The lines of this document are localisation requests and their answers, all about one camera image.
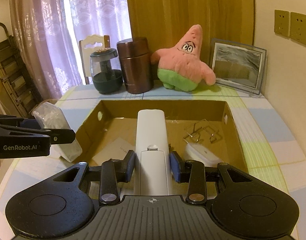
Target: electrical socket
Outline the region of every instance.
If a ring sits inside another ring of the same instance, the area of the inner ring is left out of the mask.
[[[274,32],[289,37],[290,16],[288,11],[275,10]]]
[[[291,12],[291,39],[306,45],[306,15]]]

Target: glass jar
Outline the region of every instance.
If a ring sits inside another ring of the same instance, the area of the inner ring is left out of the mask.
[[[101,94],[118,91],[123,85],[123,76],[116,49],[99,49],[91,54],[91,74],[94,87]]]

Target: brown metal canister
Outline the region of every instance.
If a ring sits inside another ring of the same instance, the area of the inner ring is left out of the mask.
[[[148,40],[137,37],[119,41],[117,52],[126,90],[141,94],[153,88]]]

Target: canister lid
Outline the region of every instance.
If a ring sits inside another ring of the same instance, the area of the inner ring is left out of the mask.
[[[136,37],[119,41],[117,51],[120,58],[138,57],[149,53],[148,40],[145,37]]]
[[[98,49],[93,52],[90,57],[95,61],[106,61],[117,57],[117,51],[113,48]]]

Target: green shorts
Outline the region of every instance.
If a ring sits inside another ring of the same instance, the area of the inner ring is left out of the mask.
[[[167,89],[175,89],[179,91],[192,91],[197,88],[196,83],[188,78],[181,76],[173,70],[157,69],[157,76],[163,82],[163,86]]]

